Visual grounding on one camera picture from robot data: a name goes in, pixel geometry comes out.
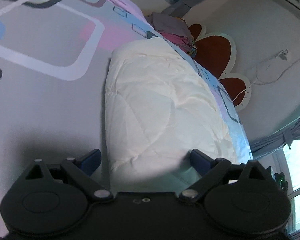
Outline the patterned grey blue bedsheet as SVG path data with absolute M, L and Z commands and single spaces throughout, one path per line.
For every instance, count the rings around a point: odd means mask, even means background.
M 106 0 L 0 0 L 0 202 L 33 159 L 106 148 L 111 53 L 157 35 Z

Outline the stack of folded clothes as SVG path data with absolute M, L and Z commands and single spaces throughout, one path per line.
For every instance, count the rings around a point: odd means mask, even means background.
M 196 56 L 197 47 L 194 38 L 182 18 L 153 12 L 145 16 L 145 19 L 162 37 L 178 46 L 190 57 Z

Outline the red white scalloped headboard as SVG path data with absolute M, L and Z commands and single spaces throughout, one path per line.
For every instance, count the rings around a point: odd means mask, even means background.
M 224 33 L 207 33 L 206 26 L 199 23 L 189 30 L 197 48 L 194 60 L 220 81 L 237 112 L 245 109 L 252 84 L 246 76 L 233 72 L 237 58 L 234 39 Z

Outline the cream white puffer jacket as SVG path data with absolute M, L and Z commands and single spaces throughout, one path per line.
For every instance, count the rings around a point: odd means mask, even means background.
M 162 38 L 113 51 L 105 107 L 113 192 L 183 191 L 200 178 L 193 149 L 238 162 L 208 84 Z

